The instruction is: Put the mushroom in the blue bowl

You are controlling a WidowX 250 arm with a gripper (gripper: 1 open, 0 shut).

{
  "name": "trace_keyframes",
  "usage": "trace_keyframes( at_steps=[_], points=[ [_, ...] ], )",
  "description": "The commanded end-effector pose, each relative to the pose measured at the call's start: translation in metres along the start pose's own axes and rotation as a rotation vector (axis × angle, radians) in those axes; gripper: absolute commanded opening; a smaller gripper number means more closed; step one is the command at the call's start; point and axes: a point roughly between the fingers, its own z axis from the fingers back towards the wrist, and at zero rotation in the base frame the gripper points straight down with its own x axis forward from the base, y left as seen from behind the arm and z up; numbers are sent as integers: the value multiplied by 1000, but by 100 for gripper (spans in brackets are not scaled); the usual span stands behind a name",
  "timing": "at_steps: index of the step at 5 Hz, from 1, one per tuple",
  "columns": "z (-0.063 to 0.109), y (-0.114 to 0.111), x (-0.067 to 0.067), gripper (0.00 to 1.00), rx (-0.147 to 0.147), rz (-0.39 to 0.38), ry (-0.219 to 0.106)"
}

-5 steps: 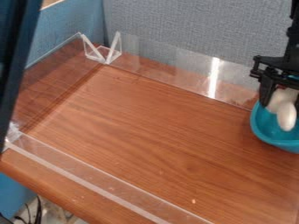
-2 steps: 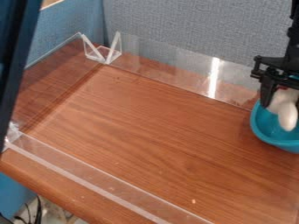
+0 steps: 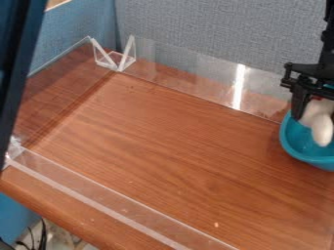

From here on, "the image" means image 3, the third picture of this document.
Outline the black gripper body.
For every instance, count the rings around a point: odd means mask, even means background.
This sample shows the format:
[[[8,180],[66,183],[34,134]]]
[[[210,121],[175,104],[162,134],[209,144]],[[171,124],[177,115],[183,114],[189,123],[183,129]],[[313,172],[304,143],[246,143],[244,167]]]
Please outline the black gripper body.
[[[334,100],[334,52],[322,52],[318,63],[288,62],[281,86],[296,99],[317,96]]]

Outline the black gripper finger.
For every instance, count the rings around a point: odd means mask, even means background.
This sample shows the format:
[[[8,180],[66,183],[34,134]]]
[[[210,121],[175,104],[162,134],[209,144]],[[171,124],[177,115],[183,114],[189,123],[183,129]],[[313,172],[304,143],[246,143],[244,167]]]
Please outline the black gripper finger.
[[[292,98],[292,116],[296,120],[301,120],[309,103],[310,93],[300,84],[293,88]]]

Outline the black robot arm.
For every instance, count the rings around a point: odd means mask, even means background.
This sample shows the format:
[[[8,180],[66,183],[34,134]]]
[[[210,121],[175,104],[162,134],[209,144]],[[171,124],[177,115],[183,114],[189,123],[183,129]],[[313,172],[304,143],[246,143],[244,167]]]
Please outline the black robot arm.
[[[292,116],[300,120],[312,97],[334,101],[334,0],[326,0],[326,28],[321,34],[324,43],[318,63],[285,64],[281,86],[293,93]]]

